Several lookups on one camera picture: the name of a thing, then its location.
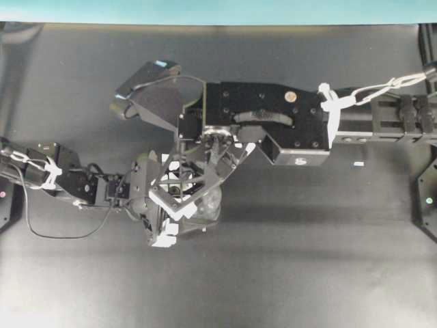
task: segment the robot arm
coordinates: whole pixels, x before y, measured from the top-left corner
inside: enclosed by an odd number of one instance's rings
[[[149,245],[169,247],[183,233],[216,224],[220,185],[256,147],[273,165],[317,166],[337,143],[436,143],[437,106],[427,96],[389,93],[437,80],[436,69],[432,63],[384,85],[335,91],[323,83],[307,92],[268,83],[206,83],[181,75],[172,61],[148,62],[117,89],[111,108],[123,120],[138,116],[173,132],[169,154],[140,154],[126,182],[126,176],[83,169],[77,154],[58,144],[32,150],[3,139],[0,175],[19,183],[14,164],[30,187],[77,206],[95,204],[103,179],[111,208],[140,221]],[[196,101],[184,103],[180,79],[200,84]],[[422,228],[437,234],[437,227]]]

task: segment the white cable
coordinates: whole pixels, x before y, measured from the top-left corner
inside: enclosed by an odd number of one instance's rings
[[[385,84],[370,85],[369,87],[361,87],[360,89],[354,90],[350,95],[356,97],[356,95],[360,94],[361,92],[364,92],[367,90],[380,89],[377,92],[374,92],[373,94],[370,94],[370,95],[364,97],[361,101],[358,101],[355,104],[355,105],[364,105],[364,104],[370,102],[372,99],[379,97],[382,94],[385,94],[386,92],[390,91],[391,89],[400,89],[401,87],[409,87],[411,85],[420,83],[424,80],[426,80],[425,73],[416,73],[416,74],[406,75],[404,77],[398,77],[397,79],[392,78],[389,82],[387,82]]]

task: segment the black table surface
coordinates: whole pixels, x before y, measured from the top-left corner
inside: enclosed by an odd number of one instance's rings
[[[166,131],[109,111],[146,61],[208,81],[316,90],[421,69],[415,25],[135,27],[46,24],[1,56],[1,123],[12,141],[56,141],[124,172],[168,152]],[[406,92],[424,92],[424,85]],[[84,241],[0,235],[0,318],[14,327],[437,327],[437,244],[411,221],[427,146],[335,145],[321,167],[273,167],[259,151],[223,185],[220,224],[171,249],[112,215]],[[353,162],[364,161],[364,167]],[[104,213],[30,191],[34,226],[80,234]]]

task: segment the white cable tie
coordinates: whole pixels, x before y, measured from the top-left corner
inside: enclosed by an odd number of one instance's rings
[[[356,98],[353,95],[339,98],[330,85],[322,83],[319,85],[319,93],[323,94],[326,101],[320,104],[321,108],[329,113],[328,118],[328,144],[332,148],[335,136],[340,126],[341,110],[356,104]]]

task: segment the small white object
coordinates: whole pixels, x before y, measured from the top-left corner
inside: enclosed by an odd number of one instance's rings
[[[152,247],[169,248],[170,246],[173,246],[175,244],[176,237],[159,235],[156,237],[156,241],[152,244]]]
[[[53,190],[56,189],[56,178],[62,174],[62,169],[56,166],[51,157],[47,157],[48,163],[44,166],[44,170],[48,172],[46,182],[41,184],[41,189]]]
[[[341,110],[351,107],[356,104],[355,96],[346,96],[339,98],[334,90],[331,90],[329,84],[322,83],[319,85],[319,93],[323,94],[326,101],[322,102],[320,106],[329,113],[328,119],[328,144],[329,149],[333,146],[335,135],[340,126]]]
[[[170,171],[174,171],[175,169],[178,169],[178,168],[179,168],[179,162],[178,161],[173,161],[169,165],[169,170]]]
[[[294,160],[294,164],[296,165],[306,165],[308,163],[307,159],[304,159],[303,157],[298,157]]]
[[[179,225],[177,223],[171,223],[170,219],[167,219],[163,222],[163,231],[161,233],[177,236],[179,233]]]
[[[167,66],[167,63],[165,61],[155,60],[155,64],[161,67]]]
[[[247,155],[250,155],[252,151],[255,149],[256,145],[253,142],[250,142],[246,146],[246,153]]]

